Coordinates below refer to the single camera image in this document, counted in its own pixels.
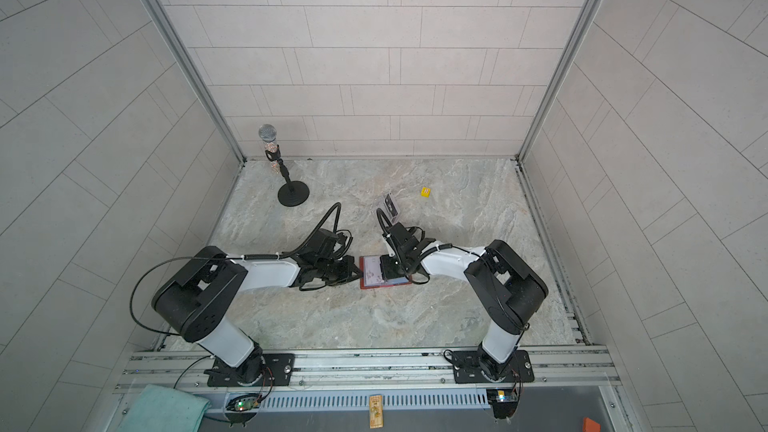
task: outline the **stone-textured surface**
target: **stone-textured surface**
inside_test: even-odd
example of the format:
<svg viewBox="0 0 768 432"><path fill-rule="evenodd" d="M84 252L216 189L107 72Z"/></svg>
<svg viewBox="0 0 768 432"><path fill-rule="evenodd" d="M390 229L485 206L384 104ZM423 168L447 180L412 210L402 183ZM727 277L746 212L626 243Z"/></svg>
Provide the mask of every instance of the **stone-textured surface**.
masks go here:
<svg viewBox="0 0 768 432"><path fill-rule="evenodd" d="M524 344L572 344L562 299L544 257L514 164L484 160L315 160L286 163L310 188L295 208L276 199L283 179L269 164L246 164L213 244L230 254L297 246L334 202L340 228L354 235L350 254L386 253L375 210L390 192L406 226L456 245L504 239L549 286ZM421 187L432 189L421 197ZM327 223L332 227L332 217ZM354 282L315 292L269 288L238 295L228 317L265 349L473 346L490 319L469 283L435 276L429 284L360 290ZM169 340L170 349L189 347Z"/></svg>

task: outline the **silver mesh microphone grille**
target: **silver mesh microphone grille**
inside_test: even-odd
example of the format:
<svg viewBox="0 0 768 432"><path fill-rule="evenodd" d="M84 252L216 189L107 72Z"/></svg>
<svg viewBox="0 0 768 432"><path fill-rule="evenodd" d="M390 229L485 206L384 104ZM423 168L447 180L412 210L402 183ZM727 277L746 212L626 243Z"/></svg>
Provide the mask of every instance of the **silver mesh microphone grille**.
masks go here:
<svg viewBox="0 0 768 432"><path fill-rule="evenodd" d="M277 129L270 124L264 124L259 127L259 137L261 137L264 142L274 142L277 138Z"/></svg>

